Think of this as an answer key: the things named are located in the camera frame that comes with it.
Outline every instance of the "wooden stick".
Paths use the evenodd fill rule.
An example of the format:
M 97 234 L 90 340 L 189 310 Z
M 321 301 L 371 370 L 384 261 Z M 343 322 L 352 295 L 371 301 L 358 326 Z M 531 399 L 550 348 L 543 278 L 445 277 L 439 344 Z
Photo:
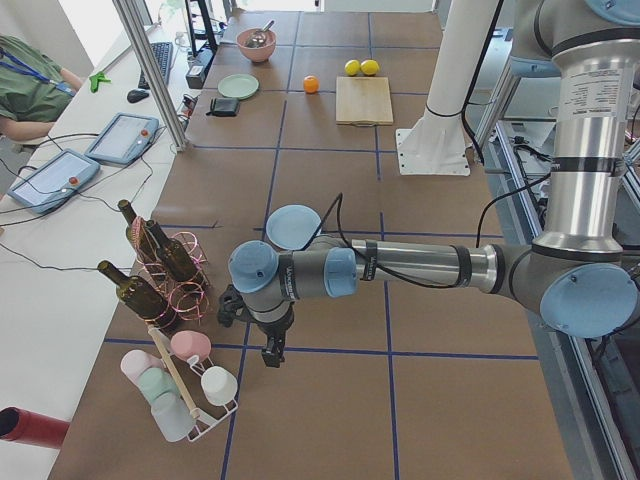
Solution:
M 176 385 L 178 386 L 178 390 L 180 391 L 180 395 L 182 395 L 182 398 L 187 404 L 187 407 L 189 408 L 189 412 L 191 413 L 191 416 L 193 418 L 198 418 L 200 416 L 200 409 L 196 406 L 195 402 L 193 401 L 193 398 L 191 398 L 191 394 L 189 393 L 187 386 L 184 384 L 184 381 L 182 380 L 182 377 L 178 373 L 176 366 L 173 364 L 173 360 L 171 360 L 171 355 L 169 354 L 164 344 L 162 343 L 162 338 L 160 338 L 160 333 L 158 332 L 158 329 L 150 328 L 149 335 L 151 335 L 151 338 L 153 339 L 153 343 L 156 344 L 156 348 L 160 352 L 162 361 L 164 361 L 164 364 L 167 366 L 167 370 L 169 370 L 171 377 L 176 382 Z

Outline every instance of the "computer mouse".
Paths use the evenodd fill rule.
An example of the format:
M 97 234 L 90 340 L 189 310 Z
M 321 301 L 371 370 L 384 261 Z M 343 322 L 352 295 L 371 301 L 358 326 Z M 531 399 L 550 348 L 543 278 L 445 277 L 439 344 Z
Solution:
M 138 103 L 140 100 L 147 98 L 149 96 L 148 90 L 143 90 L 142 88 L 135 88 L 127 93 L 127 102 L 129 103 Z

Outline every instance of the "red cylinder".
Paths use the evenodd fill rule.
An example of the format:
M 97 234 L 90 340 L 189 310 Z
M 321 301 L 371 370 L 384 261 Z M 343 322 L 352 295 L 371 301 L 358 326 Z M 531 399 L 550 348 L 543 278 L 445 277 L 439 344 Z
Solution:
M 28 410 L 8 407 L 0 411 L 0 440 L 59 449 L 68 429 L 69 422 Z

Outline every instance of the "dark glass bottle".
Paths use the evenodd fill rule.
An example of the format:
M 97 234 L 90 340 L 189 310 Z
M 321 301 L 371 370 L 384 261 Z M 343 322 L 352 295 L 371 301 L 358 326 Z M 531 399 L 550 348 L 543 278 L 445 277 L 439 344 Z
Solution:
M 196 267 L 182 243 L 175 238 L 167 237 L 155 220 L 147 220 L 146 228 L 156 242 L 156 256 L 162 262 L 171 278 L 181 283 L 197 283 L 202 288 L 207 286 L 204 275 Z
M 136 249 L 136 245 L 133 241 L 133 232 L 131 230 L 133 226 L 134 220 L 138 217 L 131 202 L 129 200 L 120 200 L 118 202 L 118 210 L 122 212 L 124 219 L 127 221 L 127 228 L 125 230 L 125 235 L 129 243 Z M 144 228 L 144 219 L 142 219 L 142 229 L 140 232 L 140 241 L 138 242 L 138 248 L 136 252 L 138 253 L 138 258 L 145 264 L 145 267 L 151 278 L 156 283 L 156 285 L 164 282 L 166 278 L 166 274 L 162 265 L 160 265 L 158 258 L 156 257 L 155 245 L 153 240 L 147 234 L 146 229 Z
M 98 271 L 117 285 L 118 299 L 147 325 L 158 327 L 168 333 L 182 322 L 182 318 L 169 306 L 169 302 L 144 278 L 137 275 L 129 277 L 107 260 L 98 264 Z

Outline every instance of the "wooden cutting board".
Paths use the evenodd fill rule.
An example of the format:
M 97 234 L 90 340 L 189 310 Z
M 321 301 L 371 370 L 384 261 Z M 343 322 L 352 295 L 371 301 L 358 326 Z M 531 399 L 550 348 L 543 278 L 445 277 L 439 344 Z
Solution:
M 336 123 L 339 125 L 392 125 L 391 94 L 387 77 L 338 77 Z

